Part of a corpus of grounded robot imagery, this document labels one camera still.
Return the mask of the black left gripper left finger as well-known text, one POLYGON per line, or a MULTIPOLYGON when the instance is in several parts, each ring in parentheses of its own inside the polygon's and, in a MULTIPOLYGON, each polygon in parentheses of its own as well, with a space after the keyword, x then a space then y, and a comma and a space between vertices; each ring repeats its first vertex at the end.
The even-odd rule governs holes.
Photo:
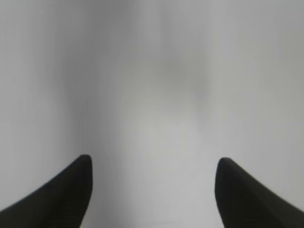
POLYGON ((81 155, 36 191, 0 212, 2 228, 78 228, 93 189, 90 155, 81 155))

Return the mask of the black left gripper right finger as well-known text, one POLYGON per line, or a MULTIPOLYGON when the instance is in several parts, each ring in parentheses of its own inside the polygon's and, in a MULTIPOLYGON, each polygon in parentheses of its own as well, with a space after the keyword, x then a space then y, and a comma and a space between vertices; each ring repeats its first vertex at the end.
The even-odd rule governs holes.
POLYGON ((304 213, 257 181, 230 158, 221 158, 215 199, 226 228, 302 228, 304 213))

